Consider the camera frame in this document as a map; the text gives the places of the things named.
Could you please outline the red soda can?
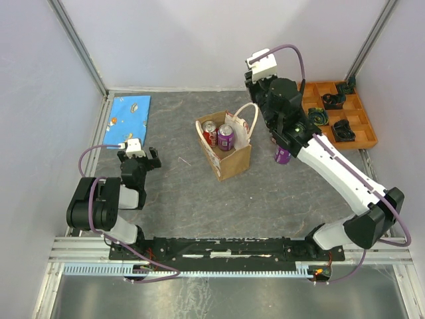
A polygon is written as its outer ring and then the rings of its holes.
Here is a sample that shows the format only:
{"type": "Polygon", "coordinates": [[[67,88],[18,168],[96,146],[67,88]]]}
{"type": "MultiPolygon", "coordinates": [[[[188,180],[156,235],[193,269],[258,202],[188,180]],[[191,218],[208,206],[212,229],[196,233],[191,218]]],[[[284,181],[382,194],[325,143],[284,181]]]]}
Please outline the red soda can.
{"type": "Polygon", "coordinates": [[[203,136],[207,141],[207,144],[214,148],[217,145],[217,126],[216,124],[209,120],[202,124],[203,136]]]}

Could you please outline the brown paper bag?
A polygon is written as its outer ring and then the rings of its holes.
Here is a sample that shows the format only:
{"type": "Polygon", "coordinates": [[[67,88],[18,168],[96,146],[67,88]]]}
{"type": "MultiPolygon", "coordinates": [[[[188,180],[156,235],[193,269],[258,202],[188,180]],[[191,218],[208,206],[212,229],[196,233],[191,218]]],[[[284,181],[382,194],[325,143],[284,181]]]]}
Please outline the brown paper bag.
{"type": "Polygon", "coordinates": [[[250,155],[252,150],[250,140],[259,113],[259,107],[249,102],[241,106],[235,114],[231,114],[228,111],[222,111],[195,120],[195,129],[199,137],[200,146],[219,181],[242,173],[250,167],[250,155]],[[254,109],[254,119],[251,124],[239,116],[242,111],[249,107],[254,109]],[[217,131],[223,124],[232,126],[234,130],[234,147],[230,151],[224,152],[219,149],[218,145],[212,148],[207,144],[203,136],[202,124],[209,120],[216,124],[217,131]]]}

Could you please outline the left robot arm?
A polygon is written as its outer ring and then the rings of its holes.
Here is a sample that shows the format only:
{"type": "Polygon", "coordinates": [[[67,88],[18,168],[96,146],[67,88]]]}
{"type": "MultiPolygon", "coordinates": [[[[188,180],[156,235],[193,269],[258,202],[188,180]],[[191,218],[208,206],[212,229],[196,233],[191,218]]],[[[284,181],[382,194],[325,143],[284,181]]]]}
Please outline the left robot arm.
{"type": "Polygon", "coordinates": [[[94,183],[93,177],[82,177],[66,211],[69,227],[103,233],[113,241],[124,243],[124,252],[132,259],[146,254],[147,243],[141,227],[119,216],[120,210],[141,210],[147,197],[145,179],[149,171],[161,167],[157,149],[134,152],[120,150],[120,177],[106,177],[94,183]]]}

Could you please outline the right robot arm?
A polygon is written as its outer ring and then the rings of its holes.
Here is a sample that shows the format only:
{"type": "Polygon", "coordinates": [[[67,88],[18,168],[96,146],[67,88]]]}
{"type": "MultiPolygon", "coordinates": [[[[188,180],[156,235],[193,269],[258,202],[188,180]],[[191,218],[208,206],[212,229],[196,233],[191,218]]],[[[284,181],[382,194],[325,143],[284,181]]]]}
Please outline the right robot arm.
{"type": "Polygon", "coordinates": [[[400,222],[404,194],[397,187],[382,186],[347,160],[305,114],[301,102],[305,84],[271,75],[256,79],[245,75],[251,100],[263,116],[277,144],[313,168],[349,204],[352,215],[323,224],[305,242],[305,253],[319,260],[330,249],[353,243],[370,249],[383,242],[384,234],[400,222]]]}

